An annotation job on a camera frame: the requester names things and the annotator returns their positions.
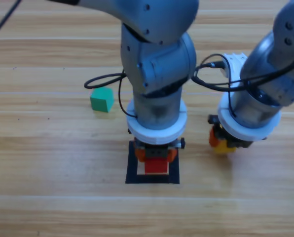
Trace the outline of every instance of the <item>wire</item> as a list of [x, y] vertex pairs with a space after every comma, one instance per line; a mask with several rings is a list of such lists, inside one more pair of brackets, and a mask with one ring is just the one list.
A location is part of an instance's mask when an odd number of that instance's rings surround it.
[[7, 14], [3, 17], [3, 19], [0, 21], [0, 29], [3, 27], [3, 25], [7, 22], [9, 17], [12, 15], [12, 13], [15, 11], [15, 9], [19, 6], [22, 0], [17, 0], [13, 4], [13, 6], [10, 8], [10, 10], [7, 12]]
[[118, 86], [118, 102], [119, 102], [119, 105], [120, 105], [120, 107], [121, 107], [121, 110], [122, 110], [127, 116], [129, 116], [129, 117], [133, 117], [133, 118], [137, 118], [136, 115], [131, 115], [131, 114], [127, 113], [127, 112], [124, 110], [123, 106], [122, 106], [122, 102], [121, 102], [121, 86], [122, 86], [122, 81], [123, 81], [123, 78], [121, 78], [121, 80], [119, 80], [119, 86]]
[[[98, 85], [89, 85], [90, 83], [93, 83], [97, 80], [101, 80], [101, 79], [104, 79], [104, 78], [111, 78], [111, 77], [117, 77], [115, 79], [112, 79], [112, 80], [109, 80], [107, 82], [104, 82], [102, 84], [98, 84]], [[107, 74], [107, 75], [103, 75], [103, 76], [100, 76], [100, 77], [97, 77], [97, 78], [93, 78], [91, 80], [88, 80], [85, 82], [84, 84], [84, 88], [86, 89], [97, 89], [97, 88], [100, 88], [100, 87], [104, 87], [104, 86], [107, 86], [107, 85], [110, 85], [112, 83], [115, 83], [117, 81], [119, 81], [119, 87], [118, 87], [118, 102], [119, 102], [119, 105], [121, 107], [121, 110], [129, 117], [133, 117], [133, 118], [137, 118], [137, 116], [135, 115], [131, 115], [129, 113], [127, 113], [124, 108], [123, 108], [123, 105], [122, 105], [122, 102], [121, 102], [121, 86], [122, 86], [122, 81], [124, 78], [126, 78], [127, 75], [125, 73], [125, 71], [123, 70], [122, 73], [114, 73], [114, 74]]]
[[[104, 78], [111, 78], [111, 77], [117, 77], [117, 78], [109, 80], [109, 81], [104, 82], [102, 84], [92, 85], [92, 86], [89, 85], [90, 83], [93, 83], [94, 81], [101, 80], [101, 79], [104, 79]], [[117, 82], [119, 80], [122, 80], [125, 77], [127, 77], [127, 75], [125, 73], [115, 73], [115, 74], [103, 75], [103, 76], [93, 78], [91, 80], [86, 81], [85, 84], [84, 84], [84, 88], [86, 88], [86, 89], [97, 89], [97, 88], [100, 88], [100, 87], [103, 87], [103, 86], [113, 84], [113, 83], [115, 83], [115, 82]]]
[[[232, 82], [227, 82], [227, 83], [206, 83], [204, 82], [203, 80], [201, 80], [197, 74], [199, 72], [200, 69], [202, 68], [205, 68], [207, 64], [204, 64], [208, 59], [214, 57], [214, 56], [220, 56], [222, 57], [223, 59], [225, 59], [225, 57], [221, 54], [212, 54], [210, 56], [208, 56], [207, 58], [205, 58], [201, 65], [198, 66], [195, 70], [195, 74], [194, 76], [191, 78], [196, 84], [198, 85], [201, 85], [201, 86], [204, 86], [208, 89], [211, 89], [211, 90], [215, 90], [215, 91], [220, 91], [220, 92], [235, 92], [235, 91], [242, 91], [242, 90], [247, 90], [247, 89], [250, 89], [252, 87], [257, 87], [257, 86], [260, 86], [260, 85], [263, 85], [265, 83], [268, 83], [282, 75], [285, 75], [286, 73], [294, 70], [294, 61], [288, 65], [287, 67], [277, 71], [277, 72], [273, 72], [273, 73], [269, 73], [269, 74], [265, 74], [265, 75], [260, 75], [260, 76], [256, 76], [256, 77], [252, 77], [252, 78], [247, 78], [247, 79], [241, 79], [241, 80], [237, 80], [237, 81], [232, 81]], [[230, 85], [230, 84], [233, 84], [233, 83], [236, 83], [236, 82], [248, 82], [248, 81], [251, 81], [251, 80], [256, 80], [256, 79], [260, 79], [260, 78], [263, 78], [257, 82], [254, 82], [254, 83], [250, 83], [249, 85], [247, 85], [247, 83], [245, 83], [244, 85], [242, 86], [238, 86], [238, 87], [233, 87], [233, 88], [226, 88], [226, 87], [220, 87], [218, 85]]]
[[[203, 67], [207, 67], [207, 66], [210, 67], [210, 68], [225, 69], [225, 63], [223, 61], [204, 64], [208, 59], [210, 59], [211, 57], [215, 57], [215, 56], [219, 56], [219, 57], [223, 58], [225, 60], [226, 64], [227, 64], [227, 68], [228, 68], [228, 88], [231, 89], [231, 67], [230, 67], [230, 62], [228, 61], [228, 59], [224, 55], [222, 55], [222, 54], [212, 54], [212, 55], [208, 56], [207, 58], [205, 58], [203, 60], [202, 64], [198, 67], [199, 68], [198, 70], [200, 70]], [[229, 110], [230, 110], [231, 114], [234, 117], [237, 117], [234, 110], [233, 110], [233, 108], [232, 108], [230, 91], [228, 92], [228, 104], [229, 104]]]

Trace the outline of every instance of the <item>wooden table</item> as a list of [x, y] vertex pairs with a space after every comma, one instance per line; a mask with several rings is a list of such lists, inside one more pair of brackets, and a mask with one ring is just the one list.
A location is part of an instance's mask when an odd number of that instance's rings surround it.
[[[249, 54], [287, 1], [202, 0], [198, 59]], [[0, 32], [0, 237], [294, 237], [294, 104], [268, 140], [216, 156], [207, 116], [221, 94], [190, 81], [181, 184], [125, 185], [126, 118], [117, 100], [93, 112], [83, 88], [121, 71], [119, 48], [118, 20], [43, 0], [24, 0]]]

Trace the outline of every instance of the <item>yellow block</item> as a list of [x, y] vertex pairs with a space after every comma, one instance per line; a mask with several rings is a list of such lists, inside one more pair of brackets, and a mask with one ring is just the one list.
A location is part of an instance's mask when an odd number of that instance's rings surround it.
[[216, 154], [228, 154], [228, 153], [234, 153], [236, 151], [236, 148], [228, 148], [227, 147], [227, 141], [226, 140], [223, 140], [223, 141], [220, 141], [220, 143], [214, 147], [214, 152]]

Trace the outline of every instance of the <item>small hole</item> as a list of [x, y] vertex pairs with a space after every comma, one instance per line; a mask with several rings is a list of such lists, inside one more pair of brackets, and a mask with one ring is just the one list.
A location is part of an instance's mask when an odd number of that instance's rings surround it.
[[286, 38], [284, 42], [288, 46], [291, 46], [292, 45], [292, 40], [290, 38]]
[[291, 31], [293, 29], [293, 25], [290, 22], [287, 22], [285, 24], [286, 29], [288, 29], [289, 31]]

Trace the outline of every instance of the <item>red block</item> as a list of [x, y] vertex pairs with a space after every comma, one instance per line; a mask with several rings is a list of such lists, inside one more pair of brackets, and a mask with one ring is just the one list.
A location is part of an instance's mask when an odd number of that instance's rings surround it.
[[167, 173], [168, 161], [164, 158], [150, 158], [145, 160], [145, 173]]

